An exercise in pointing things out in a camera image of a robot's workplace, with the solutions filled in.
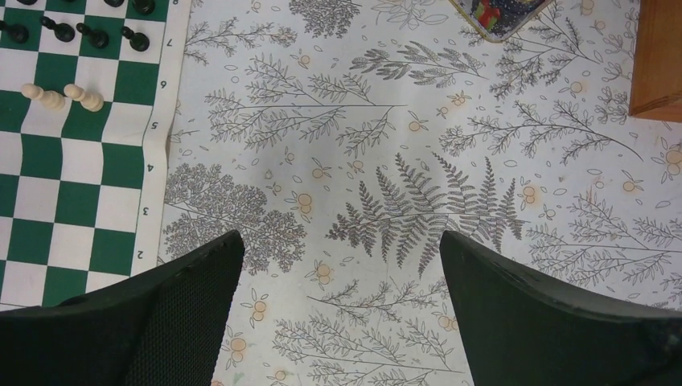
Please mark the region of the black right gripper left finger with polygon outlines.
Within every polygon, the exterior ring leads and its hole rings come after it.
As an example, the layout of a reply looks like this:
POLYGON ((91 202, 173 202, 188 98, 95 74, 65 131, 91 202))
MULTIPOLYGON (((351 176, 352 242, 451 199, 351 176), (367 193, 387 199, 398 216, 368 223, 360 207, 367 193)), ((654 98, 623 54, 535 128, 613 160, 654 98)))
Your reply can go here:
POLYGON ((209 385, 244 252, 234 230, 59 305, 2 312, 2 384, 209 385))

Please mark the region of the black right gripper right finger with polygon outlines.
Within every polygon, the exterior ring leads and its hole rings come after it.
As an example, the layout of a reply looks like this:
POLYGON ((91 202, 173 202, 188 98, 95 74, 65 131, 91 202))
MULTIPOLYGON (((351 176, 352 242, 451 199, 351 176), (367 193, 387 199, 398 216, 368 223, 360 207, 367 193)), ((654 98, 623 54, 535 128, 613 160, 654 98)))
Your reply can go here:
POLYGON ((474 384, 680 384, 679 311, 582 289, 456 231, 439 250, 474 384))

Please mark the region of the white pawn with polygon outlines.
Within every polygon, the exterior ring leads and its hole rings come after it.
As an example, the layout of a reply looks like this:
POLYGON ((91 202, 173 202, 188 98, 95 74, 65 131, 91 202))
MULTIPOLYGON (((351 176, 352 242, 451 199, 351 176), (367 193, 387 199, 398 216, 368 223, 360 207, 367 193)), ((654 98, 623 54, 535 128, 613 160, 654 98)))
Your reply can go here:
POLYGON ((62 94, 44 90, 35 84, 24 84, 21 93, 32 101, 38 101, 45 109, 61 110, 65 105, 65 97, 62 94))
POLYGON ((76 84, 66 84, 64 95, 79 102, 84 109, 94 113, 100 111, 105 102, 100 93, 87 91, 76 84))

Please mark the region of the gold chess piece tin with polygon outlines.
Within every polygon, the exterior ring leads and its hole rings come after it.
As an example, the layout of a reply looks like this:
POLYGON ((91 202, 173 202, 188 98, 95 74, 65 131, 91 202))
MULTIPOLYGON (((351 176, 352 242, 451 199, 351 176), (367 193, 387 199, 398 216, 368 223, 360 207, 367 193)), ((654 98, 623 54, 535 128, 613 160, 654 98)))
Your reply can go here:
POLYGON ((501 43, 536 17, 551 0, 450 0, 486 41, 501 43))

